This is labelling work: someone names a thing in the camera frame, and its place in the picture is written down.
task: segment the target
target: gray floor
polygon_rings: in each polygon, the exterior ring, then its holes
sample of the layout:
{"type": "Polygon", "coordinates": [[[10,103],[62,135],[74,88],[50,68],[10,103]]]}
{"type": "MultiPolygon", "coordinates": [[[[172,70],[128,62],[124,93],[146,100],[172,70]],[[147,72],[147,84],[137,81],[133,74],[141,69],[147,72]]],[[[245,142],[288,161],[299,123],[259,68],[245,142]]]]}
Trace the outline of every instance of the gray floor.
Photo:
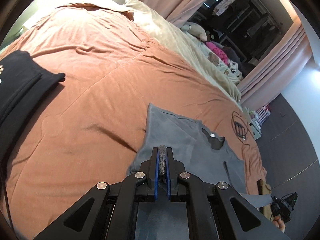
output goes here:
{"type": "Polygon", "coordinates": [[[271,115],[257,140],[267,183],[282,197],[298,193],[292,220],[285,233],[302,240],[320,214],[320,166],[311,140],[301,121],[282,95],[271,104],[271,115]]]}

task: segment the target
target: pink pillow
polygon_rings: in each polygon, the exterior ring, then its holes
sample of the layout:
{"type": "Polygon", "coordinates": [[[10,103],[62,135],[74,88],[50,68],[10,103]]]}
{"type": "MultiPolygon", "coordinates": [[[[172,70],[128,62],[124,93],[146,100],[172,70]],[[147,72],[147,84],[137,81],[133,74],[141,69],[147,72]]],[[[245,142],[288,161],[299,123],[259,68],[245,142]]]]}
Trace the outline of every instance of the pink pillow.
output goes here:
{"type": "Polygon", "coordinates": [[[228,66],[228,56],[224,53],[222,49],[219,49],[216,45],[214,45],[212,42],[206,42],[205,43],[209,49],[212,50],[214,54],[216,54],[227,66],[228,66]]]}

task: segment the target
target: metal bolt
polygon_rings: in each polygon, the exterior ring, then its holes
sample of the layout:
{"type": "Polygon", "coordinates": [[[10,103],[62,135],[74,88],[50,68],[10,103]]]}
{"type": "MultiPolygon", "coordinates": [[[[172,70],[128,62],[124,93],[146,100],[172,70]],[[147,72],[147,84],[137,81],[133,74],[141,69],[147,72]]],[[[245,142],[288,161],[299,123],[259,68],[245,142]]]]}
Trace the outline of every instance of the metal bolt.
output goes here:
{"type": "Polygon", "coordinates": [[[182,173],[180,173],[180,177],[183,179],[188,179],[188,178],[190,178],[190,174],[187,172],[182,172],[182,173]]]}
{"type": "Polygon", "coordinates": [[[218,183],[218,187],[221,189],[227,189],[228,188],[228,184],[225,182],[219,182],[218,183]]]}
{"type": "Polygon", "coordinates": [[[97,184],[98,189],[105,189],[107,187],[107,184],[105,182],[99,182],[97,184]]]}
{"type": "Polygon", "coordinates": [[[136,174],[135,174],[135,176],[136,176],[136,178],[138,178],[138,179],[142,179],[143,177],[144,177],[144,172],[142,172],[142,171],[138,171],[136,174]]]}

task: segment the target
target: orange blanket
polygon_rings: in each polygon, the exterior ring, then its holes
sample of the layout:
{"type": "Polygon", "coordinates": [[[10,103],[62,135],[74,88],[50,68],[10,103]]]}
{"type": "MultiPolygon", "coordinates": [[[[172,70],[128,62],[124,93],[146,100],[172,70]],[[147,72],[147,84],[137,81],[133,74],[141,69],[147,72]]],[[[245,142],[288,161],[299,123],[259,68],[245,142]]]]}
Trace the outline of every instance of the orange blanket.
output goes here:
{"type": "Polygon", "coordinates": [[[124,179],[142,145],[150,102],[201,119],[225,136],[245,160],[249,194],[258,194],[256,181],[265,179],[252,135],[244,142],[233,132],[239,107],[130,19],[130,12],[93,6],[57,8],[1,55],[28,51],[43,68],[66,74],[28,123],[7,165],[13,224],[28,239],[97,182],[124,179]]]}

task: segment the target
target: bed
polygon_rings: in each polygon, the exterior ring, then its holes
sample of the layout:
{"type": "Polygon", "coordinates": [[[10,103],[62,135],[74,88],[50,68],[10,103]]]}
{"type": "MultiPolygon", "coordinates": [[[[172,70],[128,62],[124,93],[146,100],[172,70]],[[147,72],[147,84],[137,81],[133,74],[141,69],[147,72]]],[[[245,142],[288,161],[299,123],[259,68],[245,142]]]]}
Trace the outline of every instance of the bed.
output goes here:
{"type": "MultiPolygon", "coordinates": [[[[32,239],[99,181],[122,181],[143,143],[148,104],[224,136],[244,160],[246,190],[265,180],[260,153],[232,118],[248,126],[240,93],[183,32],[137,0],[55,9],[13,42],[41,67],[66,74],[25,127],[7,163],[13,224],[32,239]]],[[[5,204],[1,197],[1,211],[5,204]]]]}

